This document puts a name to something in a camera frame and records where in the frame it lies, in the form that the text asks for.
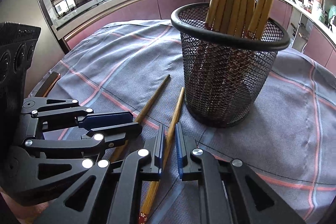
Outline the dark wooden chair back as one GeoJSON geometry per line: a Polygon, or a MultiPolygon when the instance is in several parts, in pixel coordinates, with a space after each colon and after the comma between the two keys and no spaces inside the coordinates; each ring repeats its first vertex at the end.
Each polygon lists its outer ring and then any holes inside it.
{"type": "Polygon", "coordinates": [[[46,97],[59,79],[60,79],[60,73],[52,72],[49,75],[49,77],[45,80],[45,82],[42,84],[42,86],[39,88],[35,96],[46,97]]]}

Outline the blue plaid tablecloth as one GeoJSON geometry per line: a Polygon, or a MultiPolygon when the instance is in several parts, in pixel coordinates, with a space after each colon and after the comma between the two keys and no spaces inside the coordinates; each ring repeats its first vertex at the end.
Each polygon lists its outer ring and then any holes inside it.
{"type": "MultiPolygon", "coordinates": [[[[168,20],[111,23],[80,42],[53,68],[51,98],[74,98],[97,113],[137,115],[163,79],[171,79],[126,151],[168,126],[184,84],[179,32],[168,20]]],[[[247,117],[231,128],[197,122],[183,109],[184,134],[218,159],[239,158],[307,223],[335,198],[335,77],[288,49],[274,66],[247,117]]]]}

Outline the black mesh utensil cup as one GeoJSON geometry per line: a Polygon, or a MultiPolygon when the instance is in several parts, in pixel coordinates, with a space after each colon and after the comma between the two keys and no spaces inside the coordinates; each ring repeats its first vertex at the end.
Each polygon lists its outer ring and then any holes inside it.
{"type": "Polygon", "coordinates": [[[290,39],[271,18],[260,40],[208,30],[208,10],[206,2],[192,3],[171,14],[181,34],[185,104],[202,124],[231,127],[248,115],[278,51],[286,49],[290,39]]]}

